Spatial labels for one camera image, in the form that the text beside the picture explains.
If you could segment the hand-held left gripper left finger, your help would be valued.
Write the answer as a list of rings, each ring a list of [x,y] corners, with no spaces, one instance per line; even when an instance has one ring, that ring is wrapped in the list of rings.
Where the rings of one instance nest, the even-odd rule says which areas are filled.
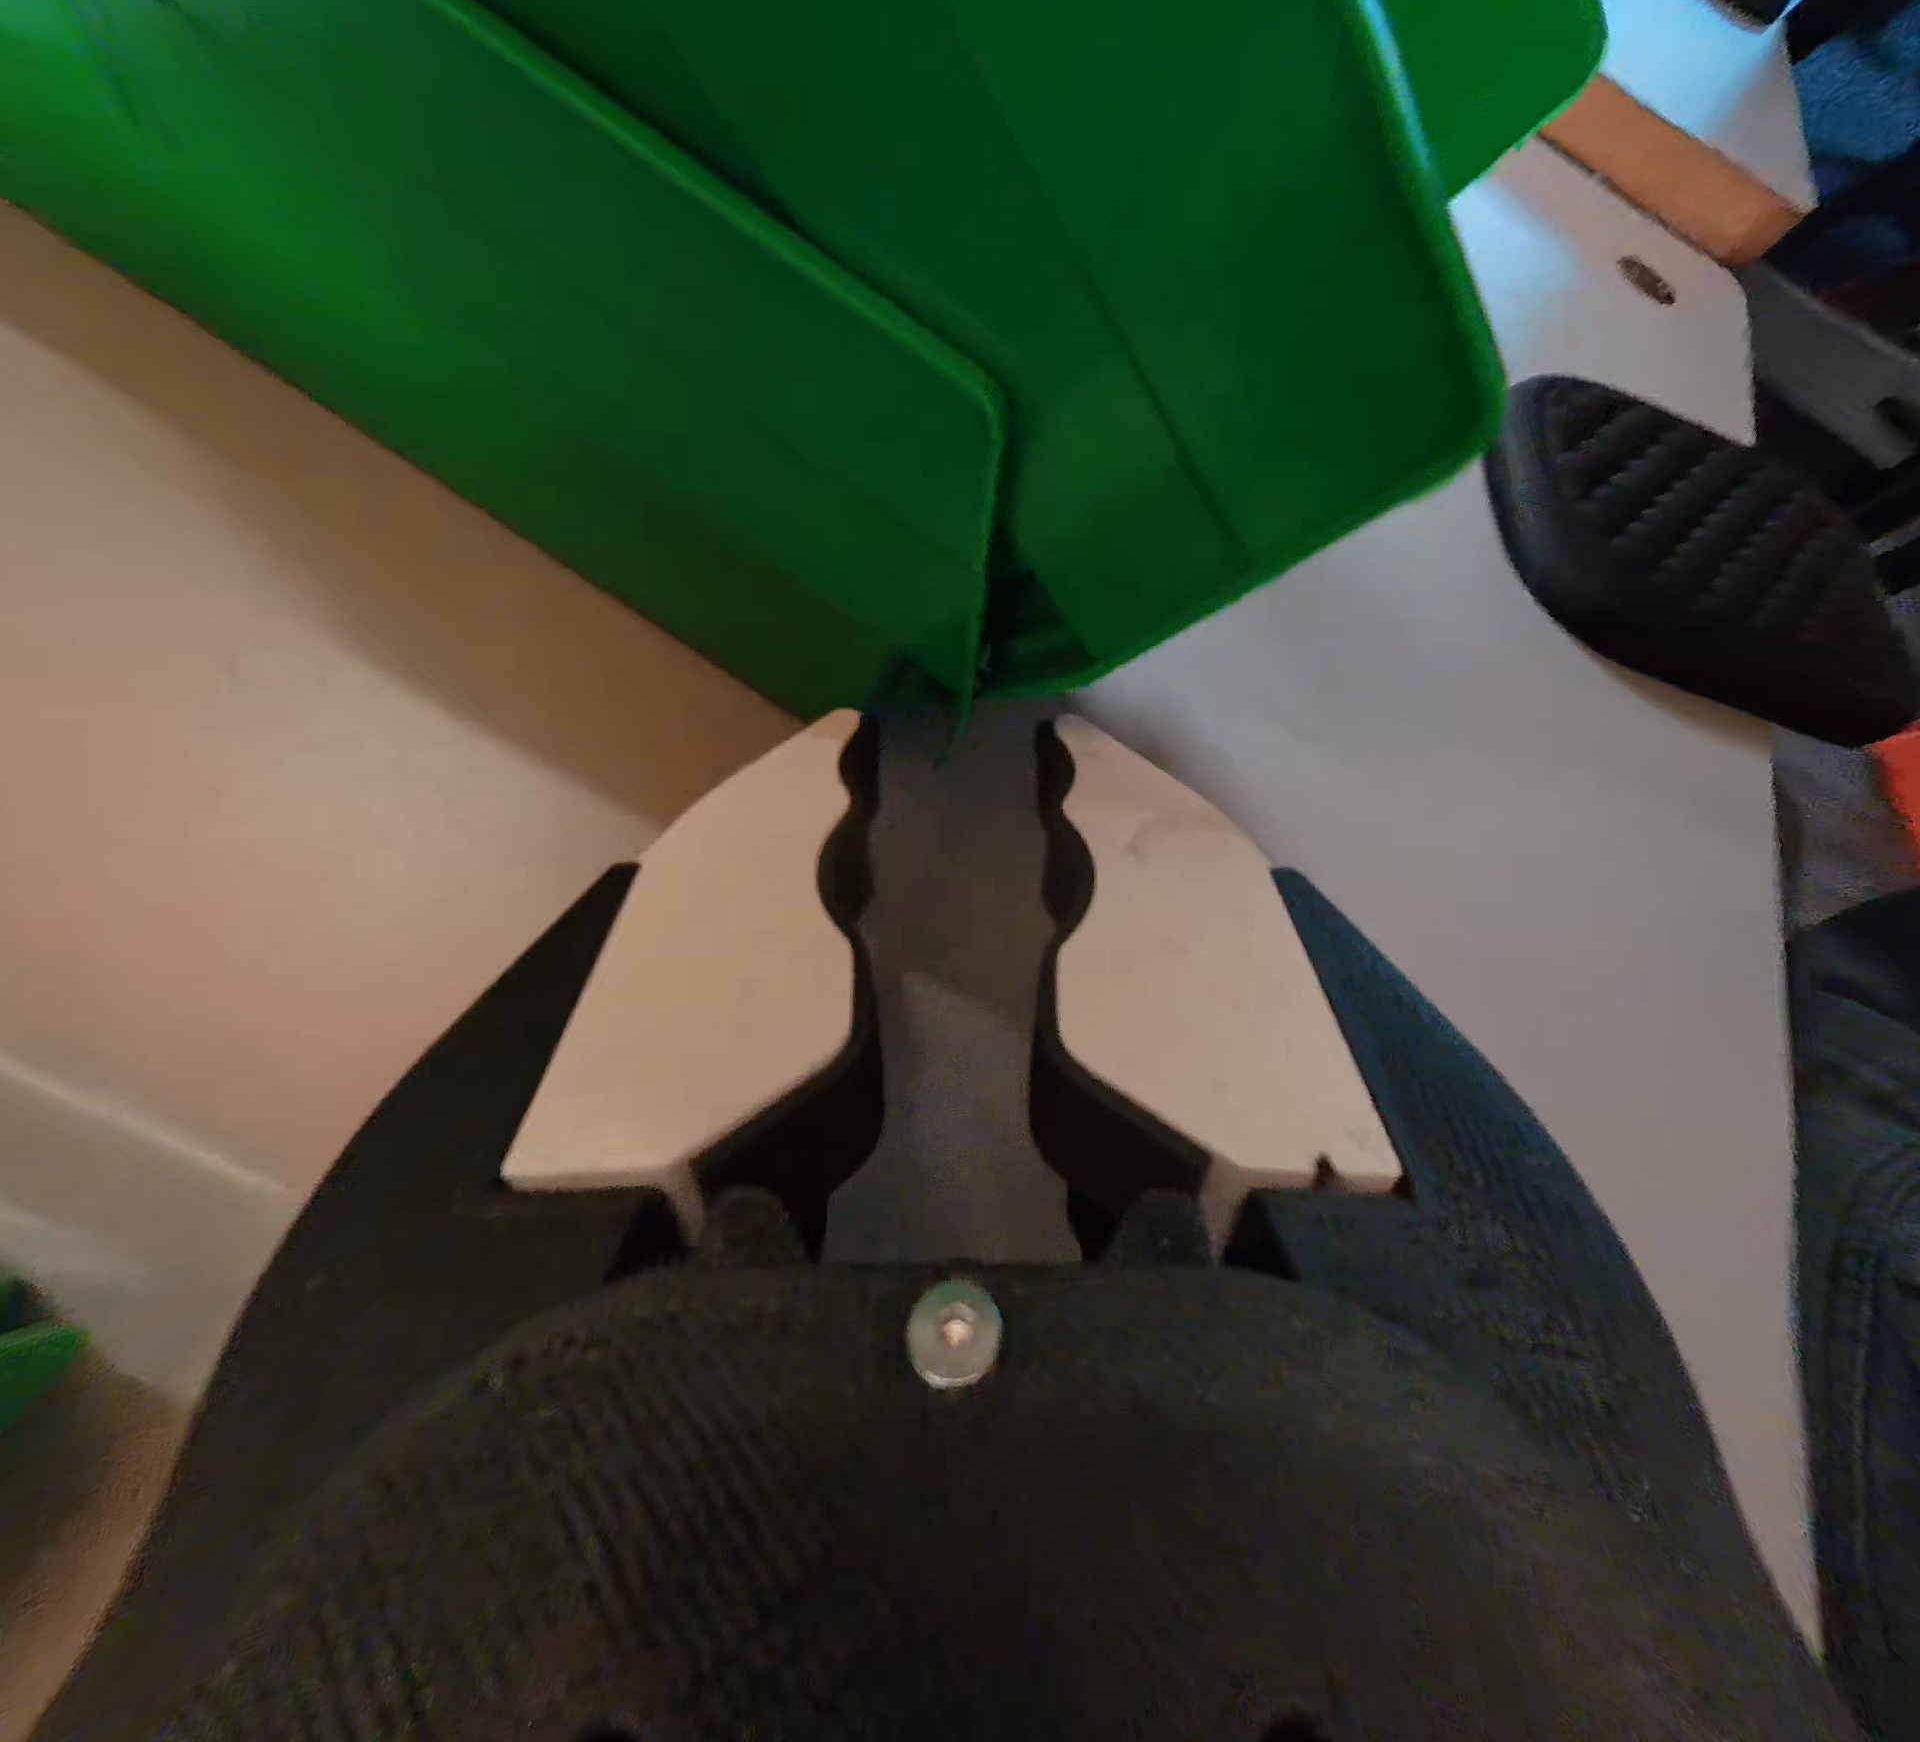
[[[639,857],[501,1162],[519,1194],[639,1186],[686,1241],[738,1186],[810,1246],[883,1119],[870,725],[835,708]]]

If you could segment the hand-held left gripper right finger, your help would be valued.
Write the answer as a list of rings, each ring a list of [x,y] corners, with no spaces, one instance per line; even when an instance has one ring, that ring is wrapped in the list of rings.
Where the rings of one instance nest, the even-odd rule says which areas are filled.
[[[1267,1196],[1405,1201],[1405,1156],[1261,849],[1082,715],[1035,736],[1044,951],[1031,1139],[1086,1259],[1141,1203],[1211,1254]]]

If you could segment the white desk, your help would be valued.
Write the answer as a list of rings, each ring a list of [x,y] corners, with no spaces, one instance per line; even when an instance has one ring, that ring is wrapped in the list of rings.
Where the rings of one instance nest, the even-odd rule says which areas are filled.
[[[1813,1637],[1768,733],[1577,649],[1474,476],[1079,705],[1532,1107]],[[372,1109],[793,728],[3,216],[3,1265],[105,1355],[3,1450],[3,1739],[86,1651],[229,1326]]]

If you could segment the wooden plank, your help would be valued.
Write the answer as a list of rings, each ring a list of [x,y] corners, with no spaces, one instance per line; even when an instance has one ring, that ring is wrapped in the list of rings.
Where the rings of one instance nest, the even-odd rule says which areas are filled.
[[[1540,129],[1540,141],[1670,235],[1725,269],[1749,267],[1813,215],[1607,75]]]

